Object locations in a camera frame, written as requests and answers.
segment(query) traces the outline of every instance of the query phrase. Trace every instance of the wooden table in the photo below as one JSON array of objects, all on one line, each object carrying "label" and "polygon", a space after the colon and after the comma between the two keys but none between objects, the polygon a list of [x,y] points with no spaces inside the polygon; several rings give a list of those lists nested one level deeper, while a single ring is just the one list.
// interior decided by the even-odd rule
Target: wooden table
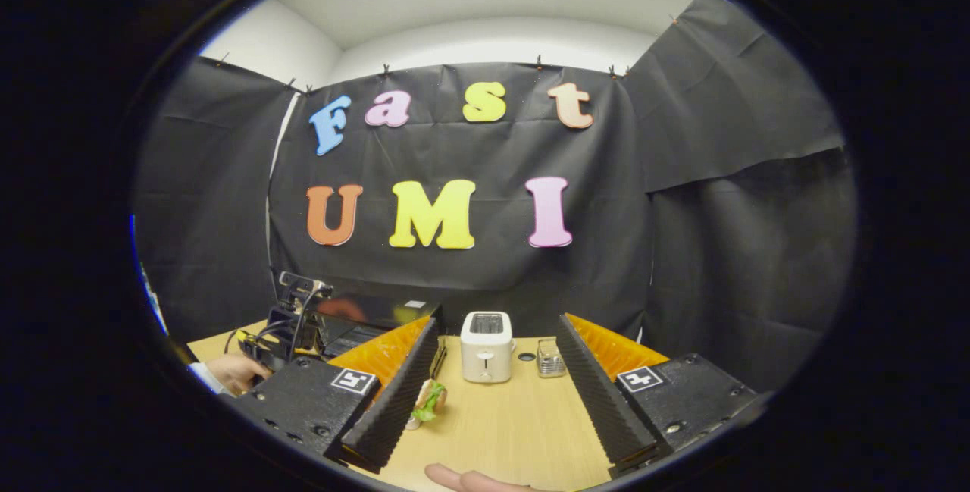
[{"label": "wooden table", "polygon": [[[242,329],[257,333],[264,322]],[[229,333],[197,340],[189,348],[200,361],[222,354]],[[446,491],[424,475],[439,462],[457,472],[476,470],[499,481],[541,490],[578,490],[609,481],[610,467],[569,375],[540,378],[538,337],[520,337],[512,357],[512,379],[504,384],[474,384],[462,378],[461,341],[446,337],[448,355],[437,381],[448,388],[440,416],[417,430],[404,430],[380,475],[353,470],[419,492]],[[230,351],[239,351],[230,343]]]}]

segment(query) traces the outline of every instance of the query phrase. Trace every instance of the lettuce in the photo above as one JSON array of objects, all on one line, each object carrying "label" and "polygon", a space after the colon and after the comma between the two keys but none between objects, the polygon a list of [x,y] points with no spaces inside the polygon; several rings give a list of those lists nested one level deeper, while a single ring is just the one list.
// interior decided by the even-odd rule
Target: lettuce
[{"label": "lettuce", "polygon": [[416,408],[411,412],[411,416],[414,416],[418,420],[422,420],[422,422],[430,422],[430,420],[434,420],[434,403],[437,403],[437,398],[439,398],[441,392],[444,391],[443,385],[438,384],[436,381],[432,381],[430,383],[432,384],[432,386],[430,386],[430,395],[427,396],[427,401],[424,403],[424,406],[419,406],[419,408]]}]

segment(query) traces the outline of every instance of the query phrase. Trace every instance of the white shirt sleeve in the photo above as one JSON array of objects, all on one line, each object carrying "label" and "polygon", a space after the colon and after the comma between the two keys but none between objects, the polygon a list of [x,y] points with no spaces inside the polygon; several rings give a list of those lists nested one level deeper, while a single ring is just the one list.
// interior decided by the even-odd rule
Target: white shirt sleeve
[{"label": "white shirt sleeve", "polygon": [[208,367],[205,367],[205,363],[192,363],[188,365],[188,368],[191,368],[191,370],[195,372],[196,377],[198,377],[203,384],[207,385],[208,389],[211,389],[216,394],[229,394],[231,396],[235,396],[233,395],[233,392],[229,391],[229,389],[219,382],[219,380],[208,370]]}]

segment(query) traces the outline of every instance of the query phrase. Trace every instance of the white toaster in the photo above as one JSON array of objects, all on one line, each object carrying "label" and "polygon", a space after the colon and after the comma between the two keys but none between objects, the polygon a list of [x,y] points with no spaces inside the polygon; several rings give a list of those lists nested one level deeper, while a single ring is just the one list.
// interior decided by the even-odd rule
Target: white toaster
[{"label": "white toaster", "polygon": [[462,374],[470,382],[512,377],[512,323],[505,312],[471,312],[462,325]]}]

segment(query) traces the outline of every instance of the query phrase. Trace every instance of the white wall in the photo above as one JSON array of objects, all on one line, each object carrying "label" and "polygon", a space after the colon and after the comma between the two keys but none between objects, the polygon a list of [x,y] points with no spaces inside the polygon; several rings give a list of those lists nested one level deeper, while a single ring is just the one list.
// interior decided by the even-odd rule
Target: white wall
[{"label": "white wall", "polygon": [[277,0],[267,0],[235,19],[200,55],[245,67],[304,89],[326,86],[340,48],[326,33]]},{"label": "white wall", "polygon": [[488,18],[425,26],[347,49],[327,84],[392,71],[472,61],[534,63],[624,73],[657,36],[560,18]]}]

